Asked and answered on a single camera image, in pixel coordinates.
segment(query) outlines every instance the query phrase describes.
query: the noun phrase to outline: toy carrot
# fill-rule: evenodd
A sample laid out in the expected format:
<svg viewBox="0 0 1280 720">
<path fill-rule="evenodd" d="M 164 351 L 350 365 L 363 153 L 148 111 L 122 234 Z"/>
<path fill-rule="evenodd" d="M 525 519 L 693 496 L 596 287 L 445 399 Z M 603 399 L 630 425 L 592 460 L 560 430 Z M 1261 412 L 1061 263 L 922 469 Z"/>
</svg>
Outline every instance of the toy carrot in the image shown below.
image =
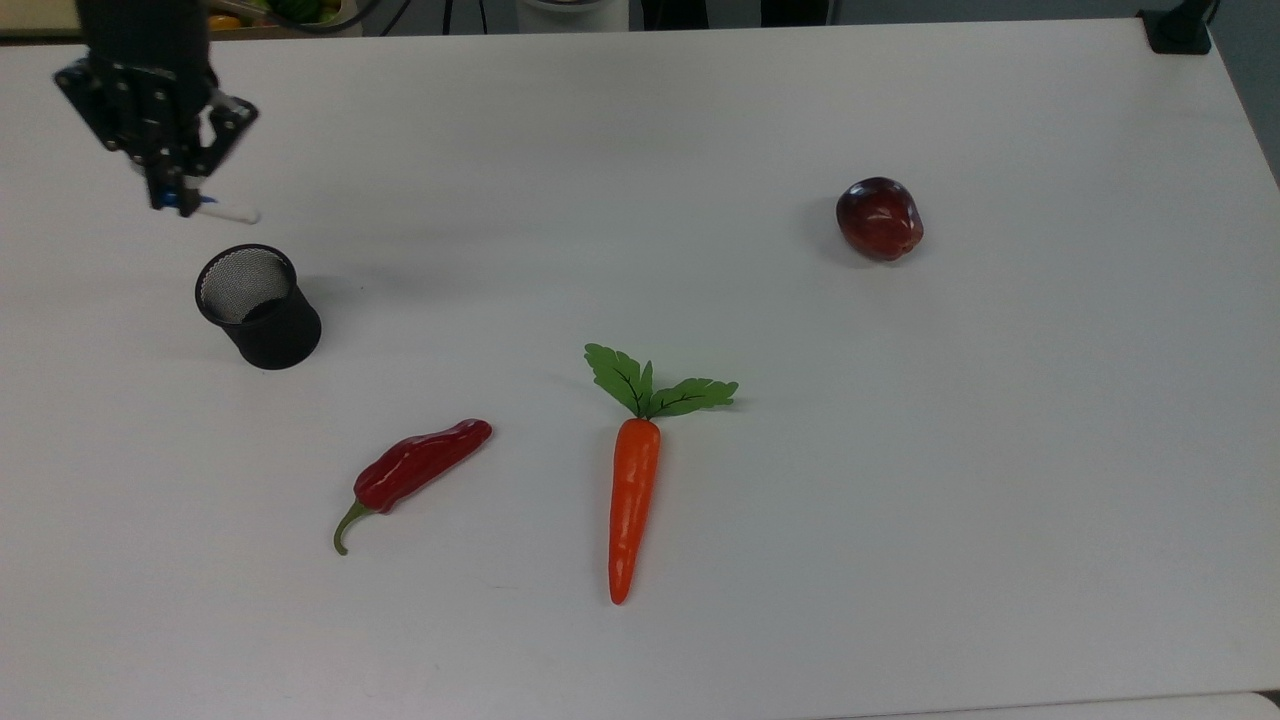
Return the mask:
<svg viewBox="0 0 1280 720">
<path fill-rule="evenodd" d="M 622 423 L 613 446 L 613 498 L 609 503 L 609 598 L 622 605 L 631 592 L 640 541 L 649 519 L 649 501 L 658 474 L 662 432 L 653 418 L 684 415 L 694 410 L 732 405 L 737 383 L 689 378 L 667 389 L 653 391 L 653 363 L 632 360 L 599 345 L 586 346 L 586 363 L 595 384 L 635 414 Z"/>
</svg>

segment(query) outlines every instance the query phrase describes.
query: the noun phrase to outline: artificial apple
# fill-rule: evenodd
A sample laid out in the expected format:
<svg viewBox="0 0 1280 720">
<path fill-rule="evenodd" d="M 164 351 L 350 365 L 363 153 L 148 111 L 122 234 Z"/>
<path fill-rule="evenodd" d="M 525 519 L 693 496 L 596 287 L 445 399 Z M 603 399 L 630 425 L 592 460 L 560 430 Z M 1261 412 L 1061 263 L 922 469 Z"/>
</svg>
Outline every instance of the artificial apple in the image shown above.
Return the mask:
<svg viewBox="0 0 1280 720">
<path fill-rule="evenodd" d="M 897 260 L 924 237 L 911 193 L 888 178 L 854 183 L 836 202 L 836 222 L 849 245 L 873 260 Z"/>
</svg>

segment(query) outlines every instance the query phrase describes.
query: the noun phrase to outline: green leaf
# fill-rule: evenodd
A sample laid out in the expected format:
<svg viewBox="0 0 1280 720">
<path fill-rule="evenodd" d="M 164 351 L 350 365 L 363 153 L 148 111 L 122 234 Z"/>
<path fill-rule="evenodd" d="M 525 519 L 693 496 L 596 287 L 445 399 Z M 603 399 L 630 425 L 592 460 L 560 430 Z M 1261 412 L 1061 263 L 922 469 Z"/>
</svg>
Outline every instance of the green leaf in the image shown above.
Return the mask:
<svg viewBox="0 0 1280 720">
<path fill-rule="evenodd" d="M 636 413 L 640 418 L 649 416 L 649 400 L 653 397 L 653 363 L 645 363 L 644 370 L 640 372 L 640 401 Z"/>
<path fill-rule="evenodd" d="M 685 415 L 717 405 L 733 405 L 737 383 L 722 383 L 705 378 L 689 378 L 676 387 L 659 389 L 649 398 L 649 418 Z"/>
<path fill-rule="evenodd" d="M 586 364 L 595 370 L 595 384 L 603 387 L 604 392 L 636 418 L 643 418 L 649 406 L 649 396 L 653 395 L 653 364 L 646 364 L 641 370 L 640 363 L 626 352 L 595 343 L 586 346 L 585 357 Z"/>
</svg>

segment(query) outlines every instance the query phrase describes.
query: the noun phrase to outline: pepper stem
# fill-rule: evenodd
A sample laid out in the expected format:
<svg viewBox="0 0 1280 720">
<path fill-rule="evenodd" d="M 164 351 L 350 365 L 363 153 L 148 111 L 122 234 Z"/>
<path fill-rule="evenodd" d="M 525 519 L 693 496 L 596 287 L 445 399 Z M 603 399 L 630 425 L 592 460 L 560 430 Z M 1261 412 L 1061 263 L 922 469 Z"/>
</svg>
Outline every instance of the pepper stem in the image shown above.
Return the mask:
<svg viewBox="0 0 1280 720">
<path fill-rule="evenodd" d="M 333 548 L 338 551 L 338 555 L 347 555 L 347 546 L 342 544 L 342 533 L 347 530 L 347 525 L 371 512 L 372 510 L 365 507 L 365 505 L 358 500 L 351 505 L 351 510 L 348 510 L 347 515 L 340 523 L 338 523 L 338 529 L 333 532 Z"/>
</svg>

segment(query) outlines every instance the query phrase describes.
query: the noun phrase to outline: plastic vegetable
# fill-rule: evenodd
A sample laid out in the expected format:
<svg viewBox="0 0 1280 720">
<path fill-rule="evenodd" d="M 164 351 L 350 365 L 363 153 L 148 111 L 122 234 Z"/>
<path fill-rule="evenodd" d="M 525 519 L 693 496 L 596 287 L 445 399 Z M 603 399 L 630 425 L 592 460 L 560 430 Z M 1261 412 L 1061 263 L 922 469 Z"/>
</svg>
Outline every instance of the plastic vegetable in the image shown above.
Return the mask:
<svg viewBox="0 0 1280 720">
<path fill-rule="evenodd" d="M 239 18 L 232 15 L 209 15 L 209 29 L 239 29 Z"/>
<path fill-rule="evenodd" d="M 649 519 L 662 433 L 652 420 L 694 410 L 732 405 L 737 383 L 689 378 L 667 389 L 653 389 L 653 363 L 632 360 L 600 345 L 586 346 L 595 384 L 635 414 L 622 423 L 613 446 L 613 498 L 609 502 L 609 598 L 622 605 L 631 592 L 640 541 Z"/>
<path fill-rule="evenodd" d="M 493 425 L 472 418 L 447 430 L 404 438 L 393 445 L 356 478 L 356 502 L 333 533 L 333 547 L 338 555 L 347 555 L 342 534 L 348 525 L 372 512 L 390 512 L 397 502 L 480 450 L 490 436 Z"/>
<path fill-rule="evenodd" d="M 287 20 L 314 23 L 320 18 L 320 0 L 270 0 L 271 10 Z"/>
</svg>

